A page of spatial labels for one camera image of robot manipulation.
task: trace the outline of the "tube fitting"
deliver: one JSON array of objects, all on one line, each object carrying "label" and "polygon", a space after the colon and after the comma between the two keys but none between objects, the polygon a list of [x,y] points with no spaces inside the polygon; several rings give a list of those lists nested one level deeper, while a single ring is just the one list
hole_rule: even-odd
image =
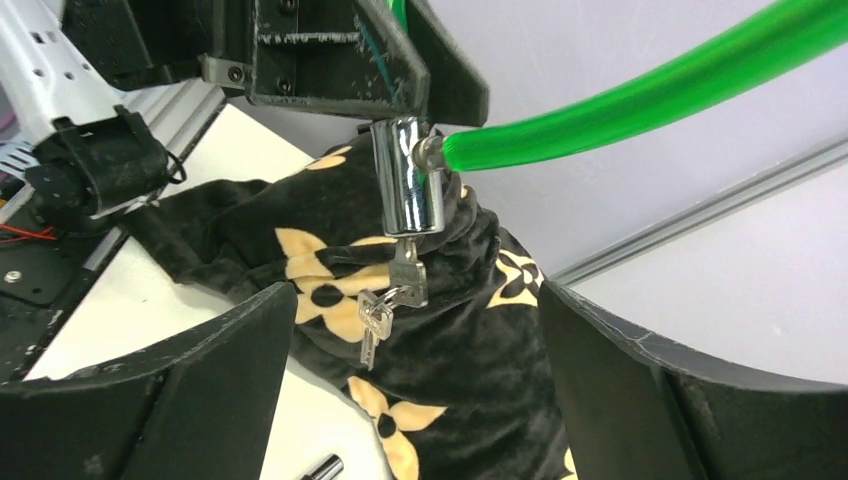
[{"label": "tube fitting", "polygon": [[445,138],[441,135],[427,137],[415,145],[412,159],[418,168],[426,172],[438,172],[448,168],[444,154]]}]

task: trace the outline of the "black blanket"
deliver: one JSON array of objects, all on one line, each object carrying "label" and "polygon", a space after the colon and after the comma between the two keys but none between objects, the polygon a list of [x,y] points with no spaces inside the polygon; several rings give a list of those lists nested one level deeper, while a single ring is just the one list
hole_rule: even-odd
[{"label": "black blanket", "polygon": [[395,311],[370,372],[355,298],[388,287],[394,255],[370,135],[276,183],[211,182],[125,226],[175,282],[234,302],[291,281],[291,356],[368,412],[398,480],[575,480],[541,338],[542,273],[459,175],[444,187],[447,229],[418,245],[429,306]]}]

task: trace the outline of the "key ring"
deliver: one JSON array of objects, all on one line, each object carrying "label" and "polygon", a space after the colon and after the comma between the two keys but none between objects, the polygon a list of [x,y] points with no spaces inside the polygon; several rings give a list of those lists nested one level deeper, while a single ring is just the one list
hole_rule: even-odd
[{"label": "key ring", "polygon": [[397,286],[397,287],[389,288],[388,290],[386,290],[386,293],[377,297],[377,300],[375,300],[374,304],[371,305],[371,307],[368,309],[368,314],[371,315],[374,311],[374,308],[376,308],[378,305],[383,305],[386,308],[394,310],[395,307],[397,307],[397,304],[392,302],[392,299],[394,299],[396,296],[400,295],[401,293],[404,293],[405,291],[409,290],[409,288],[410,287],[404,287],[404,286]]}]

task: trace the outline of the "green tube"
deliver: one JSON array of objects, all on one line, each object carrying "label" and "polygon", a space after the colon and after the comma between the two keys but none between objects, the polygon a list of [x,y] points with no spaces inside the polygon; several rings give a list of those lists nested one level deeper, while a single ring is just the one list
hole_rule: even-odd
[{"label": "green tube", "polygon": [[603,147],[706,110],[846,42],[848,0],[779,0],[595,97],[511,125],[450,135],[445,161],[460,172],[490,170]]},{"label": "green tube", "polygon": [[408,31],[409,26],[406,21],[406,0],[386,0],[386,3],[389,4],[389,8],[391,8],[395,13],[400,26],[403,27],[403,30]]}]

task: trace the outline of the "silver key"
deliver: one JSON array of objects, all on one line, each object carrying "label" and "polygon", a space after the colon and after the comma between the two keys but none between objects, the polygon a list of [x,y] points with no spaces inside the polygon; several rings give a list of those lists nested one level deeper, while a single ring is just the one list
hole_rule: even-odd
[{"label": "silver key", "polygon": [[359,352],[359,361],[368,367],[374,368],[374,357],[377,353],[377,345],[386,340],[392,334],[392,320],[394,320],[394,298],[400,289],[390,289],[383,296],[377,297],[370,290],[359,292],[357,298],[359,304],[359,319],[365,326],[365,335],[362,337],[362,346]]},{"label": "silver key", "polygon": [[395,258],[389,262],[389,281],[402,288],[393,301],[412,308],[427,306],[427,270],[418,260],[418,247],[413,237],[403,237],[395,247]]}]

